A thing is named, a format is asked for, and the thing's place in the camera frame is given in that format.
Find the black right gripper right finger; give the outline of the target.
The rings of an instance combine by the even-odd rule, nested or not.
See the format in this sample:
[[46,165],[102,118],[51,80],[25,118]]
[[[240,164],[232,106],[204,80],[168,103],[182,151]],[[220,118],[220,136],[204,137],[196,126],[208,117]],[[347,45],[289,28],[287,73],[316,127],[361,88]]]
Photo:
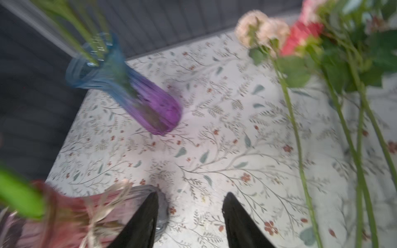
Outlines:
[[228,192],[222,206],[230,248],[274,248],[235,195]]

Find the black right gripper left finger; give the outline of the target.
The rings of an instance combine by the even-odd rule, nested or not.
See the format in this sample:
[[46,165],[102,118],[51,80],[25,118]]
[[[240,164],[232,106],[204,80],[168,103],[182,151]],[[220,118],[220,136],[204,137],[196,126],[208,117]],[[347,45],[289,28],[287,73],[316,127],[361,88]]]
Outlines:
[[158,194],[152,192],[108,248],[152,248],[155,242],[158,207]]

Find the red glass vase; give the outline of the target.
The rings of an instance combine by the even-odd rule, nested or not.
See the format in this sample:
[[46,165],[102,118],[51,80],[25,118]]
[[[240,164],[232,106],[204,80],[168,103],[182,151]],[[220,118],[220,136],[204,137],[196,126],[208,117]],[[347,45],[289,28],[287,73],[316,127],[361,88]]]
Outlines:
[[42,181],[33,185],[44,196],[45,215],[32,220],[2,207],[2,248],[107,248],[152,192],[159,202],[155,242],[166,230],[169,205],[158,187],[125,179],[101,194],[68,197]]

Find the small pink tulip stem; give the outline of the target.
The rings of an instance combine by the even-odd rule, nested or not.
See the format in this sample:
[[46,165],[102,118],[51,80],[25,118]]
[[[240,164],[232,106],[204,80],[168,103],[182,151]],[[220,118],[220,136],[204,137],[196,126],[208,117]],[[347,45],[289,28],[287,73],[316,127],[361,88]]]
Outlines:
[[45,215],[46,203],[42,193],[4,168],[1,168],[1,201],[28,219],[40,220]]

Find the blue purple glass vase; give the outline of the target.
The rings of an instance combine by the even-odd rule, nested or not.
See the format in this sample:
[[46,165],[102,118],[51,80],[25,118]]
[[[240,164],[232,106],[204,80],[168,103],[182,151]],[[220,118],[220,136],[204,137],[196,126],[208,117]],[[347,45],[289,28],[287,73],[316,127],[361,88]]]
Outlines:
[[165,135],[182,118],[179,102],[158,85],[129,67],[120,42],[112,35],[99,66],[79,55],[70,62],[66,81],[73,88],[98,89],[109,94],[133,119],[154,135]]

